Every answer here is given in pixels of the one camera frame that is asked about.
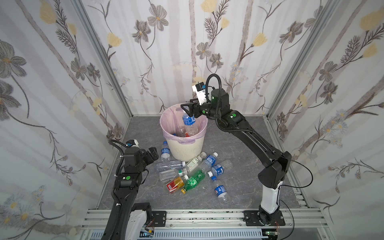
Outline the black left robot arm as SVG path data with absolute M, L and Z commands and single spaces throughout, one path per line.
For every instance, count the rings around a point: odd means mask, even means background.
M 109 140 L 109 144 L 121 155 L 111 190 L 114 205 L 102 239 L 124 240 L 139 187 L 145 182 L 143 172 L 148 171 L 147 166 L 158 160 L 159 155 L 155 147 L 141 149 L 137 140 L 129 140 L 124 144 Z

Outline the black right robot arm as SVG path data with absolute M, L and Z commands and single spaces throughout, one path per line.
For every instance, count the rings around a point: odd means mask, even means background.
M 197 98 L 181 105 L 182 110 L 190 117 L 206 116 L 215 120 L 217 127 L 234 135 L 242 141 L 261 161 L 264 169 L 258 174 L 263 185 L 262 201 L 256 214 L 257 223 L 268 226 L 277 223 L 282 217 L 279 199 L 280 189 L 286 178 L 291 163 L 291 154 L 282 152 L 269 144 L 258 134 L 246 118 L 236 110 L 232 110 L 229 94 L 222 88 L 221 78 L 210 74 L 208 81 L 215 78 L 219 87 L 209 91 L 208 83 L 198 83 L 193 86 Z

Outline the pepsi bottle white cap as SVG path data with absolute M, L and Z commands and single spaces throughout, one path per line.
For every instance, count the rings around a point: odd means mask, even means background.
M 195 117 L 190 117 L 189 115 L 184 114 L 183 122 L 186 129 L 186 137 L 192 137 L 199 133 L 199 127 L 196 123 Z

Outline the pepsi bottle blue cap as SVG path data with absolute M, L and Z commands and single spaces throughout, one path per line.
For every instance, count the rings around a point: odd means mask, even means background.
M 211 180 L 218 200 L 221 203 L 227 203 L 229 201 L 229 195 L 224 186 L 224 183 L 218 177 L 215 176 L 211 177 Z

